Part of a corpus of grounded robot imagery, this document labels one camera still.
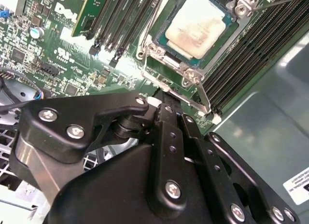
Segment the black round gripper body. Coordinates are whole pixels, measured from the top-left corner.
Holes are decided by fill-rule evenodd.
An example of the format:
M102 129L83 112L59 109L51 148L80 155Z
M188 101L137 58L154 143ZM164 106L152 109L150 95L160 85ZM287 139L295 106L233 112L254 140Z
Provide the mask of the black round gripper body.
M224 224L183 146L138 145L61 189L49 224Z

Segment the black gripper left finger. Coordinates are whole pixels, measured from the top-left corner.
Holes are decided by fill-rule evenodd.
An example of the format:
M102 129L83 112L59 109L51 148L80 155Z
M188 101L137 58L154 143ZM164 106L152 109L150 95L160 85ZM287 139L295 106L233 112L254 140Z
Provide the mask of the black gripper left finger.
M135 92L50 98L22 107L13 145L13 171L35 184L50 209L62 188L132 147L182 145L183 133L167 93Z

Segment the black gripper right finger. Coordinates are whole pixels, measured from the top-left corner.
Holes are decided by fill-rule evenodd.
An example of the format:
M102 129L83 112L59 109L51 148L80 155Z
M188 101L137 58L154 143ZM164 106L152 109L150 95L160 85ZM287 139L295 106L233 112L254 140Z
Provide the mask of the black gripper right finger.
M202 135L174 101L183 133L188 207L177 224L298 224L291 207L217 133Z

